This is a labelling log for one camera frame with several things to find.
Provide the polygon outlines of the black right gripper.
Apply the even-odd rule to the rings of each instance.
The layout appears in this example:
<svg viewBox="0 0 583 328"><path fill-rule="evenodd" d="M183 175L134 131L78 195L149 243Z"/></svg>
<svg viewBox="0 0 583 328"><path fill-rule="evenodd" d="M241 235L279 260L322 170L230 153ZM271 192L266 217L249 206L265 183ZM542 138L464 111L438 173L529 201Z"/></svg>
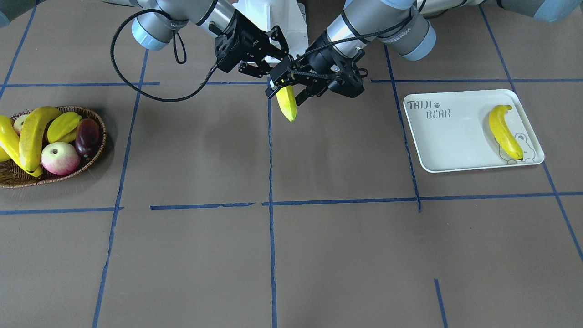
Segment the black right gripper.
<svg viewBox="0 0 583 328"><path fill-rule="evenodd" d="M257 78L269 75L273 69L265 57L283 60L289 55L289 45L279 26L263 31L241 12L235 12L216 37L214 49L218 69L230 72L238 67L240 73Z"/></svg>

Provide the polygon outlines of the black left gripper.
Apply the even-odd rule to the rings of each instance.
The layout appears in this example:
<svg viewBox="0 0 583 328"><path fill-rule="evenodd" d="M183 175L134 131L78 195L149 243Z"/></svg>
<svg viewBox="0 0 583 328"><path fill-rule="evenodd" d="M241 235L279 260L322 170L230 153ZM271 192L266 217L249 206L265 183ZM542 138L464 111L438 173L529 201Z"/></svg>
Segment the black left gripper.
<svg viewBox="0 0 583 328"><path fill-rule="evenodd" d="M287 56L269 73L266 97L273 99L281 88L292 86L297 106L327 90L354 99L365 90L357 68L351 58L344 57L333 46L308 56ZM315 77L315 73L327 77Z"/></svg>

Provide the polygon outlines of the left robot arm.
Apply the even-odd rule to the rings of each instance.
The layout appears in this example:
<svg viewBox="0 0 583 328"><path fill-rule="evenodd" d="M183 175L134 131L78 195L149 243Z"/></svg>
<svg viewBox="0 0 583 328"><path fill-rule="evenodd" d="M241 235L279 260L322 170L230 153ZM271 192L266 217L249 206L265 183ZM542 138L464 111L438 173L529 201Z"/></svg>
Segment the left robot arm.
<svg viewBox="0 0 583 328"><path fill-rule="evenodd" d="M266 96L286 87L304 85L293 96L300 105L326 91L354 99L364 91L357 62L364 49L379 40L414 62L431 52L436 32L429 17L464 6L491 5L539 21L568 16L580 0L348 0L325 31L296 57L281 60L269 73Z"/></svg>

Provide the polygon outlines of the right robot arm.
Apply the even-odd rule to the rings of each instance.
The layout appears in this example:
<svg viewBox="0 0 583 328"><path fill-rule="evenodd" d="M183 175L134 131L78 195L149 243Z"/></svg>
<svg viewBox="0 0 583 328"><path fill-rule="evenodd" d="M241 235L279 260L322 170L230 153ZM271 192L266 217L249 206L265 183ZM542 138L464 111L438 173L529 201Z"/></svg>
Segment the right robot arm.
<svg viewBox="0 0 583 328"><path fill-rule="evenodd" d="M133 20L133 37L144 48L160 50L188 23L196 24L215 39L217 68L238 68L252 77L271 70L267 57L291 60L289 45L279 26L260 28L226 0L116 0L144 13Z"/></svg>

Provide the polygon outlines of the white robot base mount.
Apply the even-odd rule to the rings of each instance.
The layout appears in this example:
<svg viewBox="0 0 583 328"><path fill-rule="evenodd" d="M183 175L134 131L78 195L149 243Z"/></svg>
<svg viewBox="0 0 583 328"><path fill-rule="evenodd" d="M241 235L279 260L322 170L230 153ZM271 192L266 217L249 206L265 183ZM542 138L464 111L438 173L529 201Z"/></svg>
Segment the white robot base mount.
<svg viewBox="0 0 583 328"><path fill-rule="evenodd" d="M305 8L296 0L239 0L233 6L263 31L278 25L293 58L308 48Z"/></svg>

